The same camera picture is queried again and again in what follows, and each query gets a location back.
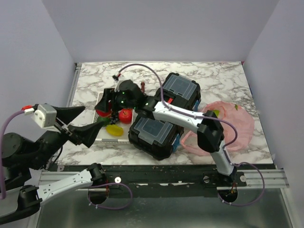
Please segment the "green fake fruit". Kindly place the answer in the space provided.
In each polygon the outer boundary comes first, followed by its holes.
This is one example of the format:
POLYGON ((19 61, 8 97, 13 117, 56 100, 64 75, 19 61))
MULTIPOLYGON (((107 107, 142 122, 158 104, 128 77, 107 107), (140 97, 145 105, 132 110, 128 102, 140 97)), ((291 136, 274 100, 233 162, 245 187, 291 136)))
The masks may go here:
POLYGON ((111 122, 110 118, 103 118, 103 117, 98 117, 98 121, 101 122, 103 124, 103 127, 109 125, 109 123, 111 122))

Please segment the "red fake apple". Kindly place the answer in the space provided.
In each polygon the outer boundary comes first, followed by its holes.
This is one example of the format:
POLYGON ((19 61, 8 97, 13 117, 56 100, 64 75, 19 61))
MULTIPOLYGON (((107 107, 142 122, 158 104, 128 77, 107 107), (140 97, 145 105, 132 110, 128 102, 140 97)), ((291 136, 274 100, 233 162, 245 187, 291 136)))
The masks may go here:
POLYGON ((123 124, 130 124, 133 118, 133 110, 132 109, 122 109, 118 115, 119 121, 123 124))

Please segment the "red fake pomegranate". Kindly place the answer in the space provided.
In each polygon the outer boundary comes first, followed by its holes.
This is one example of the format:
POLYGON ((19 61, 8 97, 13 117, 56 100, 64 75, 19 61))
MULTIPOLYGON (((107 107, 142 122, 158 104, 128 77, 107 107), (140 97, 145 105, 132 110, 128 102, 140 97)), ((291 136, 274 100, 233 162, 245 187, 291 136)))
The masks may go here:
POLYGON ((108 117, 112 113, 112 104, 107 101, 99 101, 95 106, 95 111, 101 117, 108 117))

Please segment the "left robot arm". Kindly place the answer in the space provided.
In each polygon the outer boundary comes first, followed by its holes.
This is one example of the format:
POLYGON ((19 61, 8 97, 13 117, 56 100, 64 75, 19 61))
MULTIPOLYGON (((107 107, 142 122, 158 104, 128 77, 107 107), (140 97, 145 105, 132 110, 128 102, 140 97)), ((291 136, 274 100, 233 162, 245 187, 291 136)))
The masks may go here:
POLYGON ((73 126, 71 122, 85 110, 84 106, 55 107, 49 104, 25 106, 10 116, 0 131, 0 222, 1 224, 29 217, 40 207, 64 193, 80 188, 102 187, 105 172, 93 163, 83 171, 50 184, 35 186, 28 181, 31 171, 42 171, 67 142, 90 147, 103 122, 73 126), (32 115, 33 121, 45 130, 36 141, 17 133, 5 133, 9 122, 18 115, 32 115))

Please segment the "black fake grape bunch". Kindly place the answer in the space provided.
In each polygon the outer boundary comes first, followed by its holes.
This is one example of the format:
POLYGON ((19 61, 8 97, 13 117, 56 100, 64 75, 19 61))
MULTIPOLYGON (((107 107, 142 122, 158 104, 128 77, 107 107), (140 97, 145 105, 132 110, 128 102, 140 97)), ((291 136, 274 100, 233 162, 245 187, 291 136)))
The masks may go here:
POLYGON ((117 124, 119 122, 119 112, 112 112, 110 117, 110 125, 117 124))

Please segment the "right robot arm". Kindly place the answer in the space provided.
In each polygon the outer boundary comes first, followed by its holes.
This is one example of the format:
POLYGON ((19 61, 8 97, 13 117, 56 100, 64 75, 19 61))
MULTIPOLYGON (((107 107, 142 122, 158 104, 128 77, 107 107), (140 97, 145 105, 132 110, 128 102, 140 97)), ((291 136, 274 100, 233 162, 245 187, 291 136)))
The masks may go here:
POLYGON ((229 186, 236 180, 237 168, 232 164, 225 147, 224 129, 212 111, 207 113, 183 109, 164 101, 163 98, 146 95, 132 80, 118 81, 115 88, 106 88, 103 96, 95 105, 101 112, 133 109, 139 116, 189 129, 197 135, 198 146, 208 152, 215 162, 218 180, 229 186))

